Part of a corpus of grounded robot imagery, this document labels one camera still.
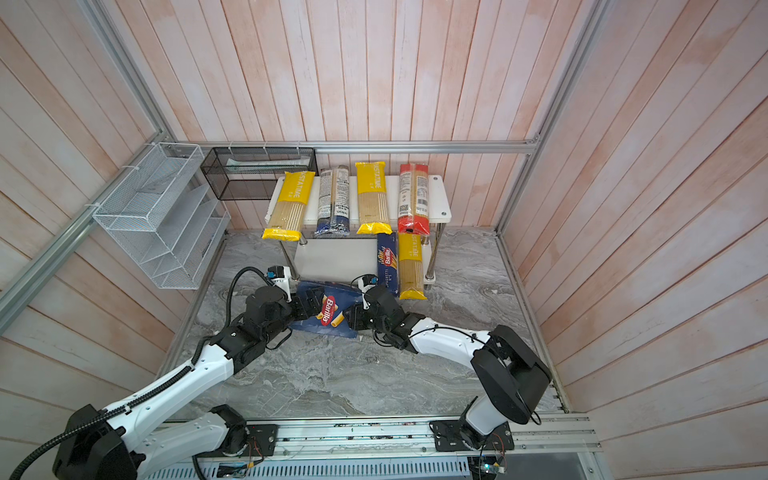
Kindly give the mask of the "blue Barilla rigatoni box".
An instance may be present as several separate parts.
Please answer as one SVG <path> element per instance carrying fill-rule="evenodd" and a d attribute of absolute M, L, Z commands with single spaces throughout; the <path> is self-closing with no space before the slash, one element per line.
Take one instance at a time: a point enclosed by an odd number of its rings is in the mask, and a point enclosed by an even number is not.
<path fill-rule="evenodd" d="M 357 332 L 350 327 L 347 313 L 363 302 L 362 292 L 347 284 L 301 281 L 297 294 L 312 294 L 317 289 L 321 290 L 318 312 L 294 322 L 291 327 L 318 335 L 355 339 Z"/>

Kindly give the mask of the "blue Barilla spaghetti box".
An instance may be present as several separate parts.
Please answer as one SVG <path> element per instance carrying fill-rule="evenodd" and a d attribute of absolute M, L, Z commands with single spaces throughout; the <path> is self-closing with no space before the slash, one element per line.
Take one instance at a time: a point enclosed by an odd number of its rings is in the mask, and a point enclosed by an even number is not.
<path fill-rule="evenodd" d="M 398 235 L 377 235 L 377 277 L 380 285 L 384 285 L 394 295 L 399 295 L 398 275 Z"/>

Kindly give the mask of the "yellow Pastatime spaghetti bag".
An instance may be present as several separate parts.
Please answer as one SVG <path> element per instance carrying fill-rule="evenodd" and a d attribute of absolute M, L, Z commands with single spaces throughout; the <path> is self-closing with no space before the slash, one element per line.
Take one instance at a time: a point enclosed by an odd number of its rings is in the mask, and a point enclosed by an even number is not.
<path fill-rule="evenodd" d="M 421 237 L 398 234 L 399 297 L 401 300 L 426 300 Z"/>
<path fill-rule="evenodd" d="M 285 174 L 275 208 L 263 233 L 263 239 L 290 242 L 300 240 L 314 177 L 313 171 Z"/>
<path fill-rule="evenodd" d="M 357 162 L 359 235 L 392 233 L 388 209 L 385 163 Z"/>

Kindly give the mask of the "dark blue spaghetti bag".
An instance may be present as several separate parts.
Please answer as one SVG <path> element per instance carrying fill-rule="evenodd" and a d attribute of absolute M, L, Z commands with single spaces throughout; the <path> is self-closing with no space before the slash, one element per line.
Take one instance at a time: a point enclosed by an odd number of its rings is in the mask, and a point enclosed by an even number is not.
<path fill-rule="evenodd" d="M 316 238 L 350 234 L 349 169 L 338 166 L 320 173 Z"/>

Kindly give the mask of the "red spaghetti bag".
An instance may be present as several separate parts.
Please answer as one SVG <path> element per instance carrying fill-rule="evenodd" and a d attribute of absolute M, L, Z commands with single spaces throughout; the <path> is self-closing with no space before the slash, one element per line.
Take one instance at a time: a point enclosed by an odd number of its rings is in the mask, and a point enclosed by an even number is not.
<path fill-rule="evenodd" d="M 428 166 L 402 164 L 399 170 L 398 232 L 428 236 Z"/>

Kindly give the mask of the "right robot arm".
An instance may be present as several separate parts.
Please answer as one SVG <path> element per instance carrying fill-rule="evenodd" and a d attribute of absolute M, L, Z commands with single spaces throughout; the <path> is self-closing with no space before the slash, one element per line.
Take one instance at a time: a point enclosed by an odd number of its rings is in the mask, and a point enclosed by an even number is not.
<path fill-rule="evenodd" d="M 374 340 L 413 354 L 433 355 L 474 371 L 483 394 L 457 420 L 429 423 L 439 451 L 481 450 L 509 423 L 539 425 L 536 412 L 552 381 L 545 362 L 511 328 L 464 330 L 425 315 L 407 312 L 384 286 L 374 286 L 362 301 L 344 311 L 351 329 L 369 330 Z"/>

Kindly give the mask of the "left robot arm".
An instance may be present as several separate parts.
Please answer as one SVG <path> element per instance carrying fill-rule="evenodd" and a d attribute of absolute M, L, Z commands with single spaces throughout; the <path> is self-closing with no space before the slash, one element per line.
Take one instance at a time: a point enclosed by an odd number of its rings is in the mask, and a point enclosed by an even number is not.
<path fill-rule="evenodd" d="M 257 451 L 247 421 L 228 405 L 175 427 L 161 426 L 200 394 L 277 348 L 275 338 L 288 335 L 293 323 L 321 312 L 322 287 L 293 285 L 284 267 L 251 271 L 264 286 L 247 297 L 243 313 L 233 315 L 227 306 L 223 328 L 202 337 L 189 360 L 101 410 L 87 405 L 76 411 L 65 431 L 33 450 L 11 478 L 22 478 L 50 451 L 56 453 L 52 471 L 58 479 L 142 479 L 208 452 Z"/>

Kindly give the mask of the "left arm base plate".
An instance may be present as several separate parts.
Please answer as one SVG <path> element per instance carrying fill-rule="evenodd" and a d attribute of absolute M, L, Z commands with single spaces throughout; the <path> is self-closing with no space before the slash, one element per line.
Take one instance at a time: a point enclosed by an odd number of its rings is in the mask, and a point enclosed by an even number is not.
<path fill-rule="evenodd" d="M 277 424 L 236 425 L 225 436 L 220 451 L 225 456 L 266 458 L 274 455 L 278 439 Z"/>

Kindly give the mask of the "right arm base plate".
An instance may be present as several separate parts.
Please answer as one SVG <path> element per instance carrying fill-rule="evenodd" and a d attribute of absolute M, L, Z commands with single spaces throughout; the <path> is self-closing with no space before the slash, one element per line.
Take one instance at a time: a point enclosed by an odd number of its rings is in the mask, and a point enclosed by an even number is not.
<path fill-rule="evenodd" d="M 498 452 L 515 449 L 509 425 L 498 425 L 491 433 L 481 434 L 462 420 L 437 420 L 429 422 L 435 449 L 438 452 L 492 450 Z"/>

